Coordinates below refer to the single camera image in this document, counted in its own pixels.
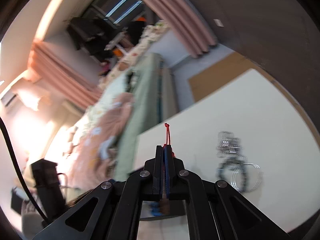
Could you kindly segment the silver bangle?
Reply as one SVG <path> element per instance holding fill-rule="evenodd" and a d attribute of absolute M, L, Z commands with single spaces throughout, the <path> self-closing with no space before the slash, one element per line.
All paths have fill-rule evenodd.
<path fill-rule="evenodd" d="M 253 167 L 257 172 L 257 179 L 252 187 L 249 186 L 249 172 L 247 167 Z M 236 182 L 238 175 L 241 175 L 241 185 L 239 186 Z M 263 173 L 261 172 L 260 166 L 255 163 L 243 163 L 239 165 L 232 173 L 231 186 L 240 193 L 249 193 L 256 190 L 263 181 Z"/>

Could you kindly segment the black jewelry box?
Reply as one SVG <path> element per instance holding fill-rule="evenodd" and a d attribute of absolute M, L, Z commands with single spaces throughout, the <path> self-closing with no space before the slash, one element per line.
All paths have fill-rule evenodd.
<path fill-rule="evenodd" d="M 140 221 L 162 220 L 184 215 L 185 207 L 182 200 L 143 201 Z"/>

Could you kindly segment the pink fleece blanket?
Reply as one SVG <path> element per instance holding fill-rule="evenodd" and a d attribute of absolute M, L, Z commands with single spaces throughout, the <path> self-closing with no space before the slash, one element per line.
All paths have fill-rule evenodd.
<path fill-rule="evenodd" d="M 90 190 L 113 176 L 117 150 L 114 148 L 133 110 L 132 93 L 121 93 L 111 108 L 71 152 L 68 185 Z"/>

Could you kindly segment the green bed sheet mattress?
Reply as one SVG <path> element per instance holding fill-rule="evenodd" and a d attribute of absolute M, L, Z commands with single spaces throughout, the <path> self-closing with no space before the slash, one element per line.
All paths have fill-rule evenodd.
<path fill-rule="evenodd" d="M 134 70 L 139 74 L 139 79 L 132 92 L 133 110 L 117 144 L 117 165 L 113 178 L 118 181 L 125 181 L 132 170 L 139 135 L 162 121 L 161 56 L 148 53 L 139 60 Z"/>

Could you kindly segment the white low table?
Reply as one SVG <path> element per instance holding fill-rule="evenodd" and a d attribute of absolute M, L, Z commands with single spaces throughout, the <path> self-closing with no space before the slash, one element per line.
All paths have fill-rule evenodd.
<path fill-rule="evenodd" d="M 189 171 L 231 183 L 243 163 L 260 166 L 263 181 L 244 196 L 292 239 L 319 239 L 319 144 L 274 85 L 248 70 L 138 138 L 133 168 L 166 142 Z"/>

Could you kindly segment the light green floral quilt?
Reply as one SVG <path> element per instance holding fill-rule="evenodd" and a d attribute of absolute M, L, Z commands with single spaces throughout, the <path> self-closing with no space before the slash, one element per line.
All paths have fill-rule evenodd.
<path fill-rule="evenodd" d="M 138 83 L 140 72 L 137 70 L 126 70 L 113 80 L 103 91 L 102 96 L 93 106 L 89 106 L 82 119 L 85 121 L 94 121 L 108 111 L 115 99 L 122 93 L 132 93 Z"/>

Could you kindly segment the pink curtain far left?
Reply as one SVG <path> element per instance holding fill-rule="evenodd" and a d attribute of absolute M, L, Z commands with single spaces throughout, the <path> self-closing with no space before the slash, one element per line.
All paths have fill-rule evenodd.
<path fill-rule="evenodd" d="M 25 79 L 44 79 L 80 109 L 95 104 L 102 91 L 57 57 L 44 42 L 34 42 Z"/>

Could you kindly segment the brown cardboard floor sheet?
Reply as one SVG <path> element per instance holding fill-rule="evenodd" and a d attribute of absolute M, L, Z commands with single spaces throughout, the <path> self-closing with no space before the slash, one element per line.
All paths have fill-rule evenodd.
<path fill-rule="evenodd" d="M 194 101 L 198 102 L 207 97 L 249 69 L 259 69 L 259 67 L 237 52 L 212 64 L 188 80 Z"/>

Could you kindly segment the floral window seat cushion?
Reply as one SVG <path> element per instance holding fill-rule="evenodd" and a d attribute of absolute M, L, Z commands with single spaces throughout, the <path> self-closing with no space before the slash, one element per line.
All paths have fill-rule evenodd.
<path fill-rule="evenodd" d="M 98 87 L 105 89 L 122 72 L 137 64 L 150 46 L 157 42 L 170 29 L 167 22 L 160 20 L 155 25 L 146 25 L 138 37 L 138 43 L 116 63 L 106 76 L 99 78 Z"/>

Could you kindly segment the pink curtain by wardrobe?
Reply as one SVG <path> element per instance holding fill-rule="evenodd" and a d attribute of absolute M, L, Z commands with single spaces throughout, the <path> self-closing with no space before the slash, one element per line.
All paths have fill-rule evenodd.
<path fill-rule="evenodd" d="M 167 22 L 192 57 L 198 57 L 217 45 L 206 22 L 186 0 L 142 0 L 162 20 Z"/>

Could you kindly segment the hanging dark clothes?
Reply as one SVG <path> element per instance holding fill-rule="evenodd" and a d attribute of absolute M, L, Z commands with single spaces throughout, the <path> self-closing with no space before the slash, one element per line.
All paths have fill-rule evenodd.
<path fill-rule="evenodd" d="M 66 30 L 76 50 L 86 49 L 89 55 L 95 57 L 99 62 L 106 62 L 114 57 L 114 53 L 105 48 L 120 30 L 112 27 L 105 20 L 74 17 Z"/>

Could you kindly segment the dark brown wardrobe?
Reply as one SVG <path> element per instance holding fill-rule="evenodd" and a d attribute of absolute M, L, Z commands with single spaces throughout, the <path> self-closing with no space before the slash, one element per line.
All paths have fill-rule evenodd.
<path fill-rule="evenodd" d="M 296 0 L 189 1 L 221 44 L 259 64 L 319 126 L 319 30 Z"/>

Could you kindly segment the white wall switch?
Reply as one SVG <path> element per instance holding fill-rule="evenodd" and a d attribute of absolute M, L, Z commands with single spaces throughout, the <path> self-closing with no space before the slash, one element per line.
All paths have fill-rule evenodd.
<path fill-rule="evenodd" d="M 214 19 L 214 22 L 218 27 L 224 27 L 223 23 L 219 19 Z"/>

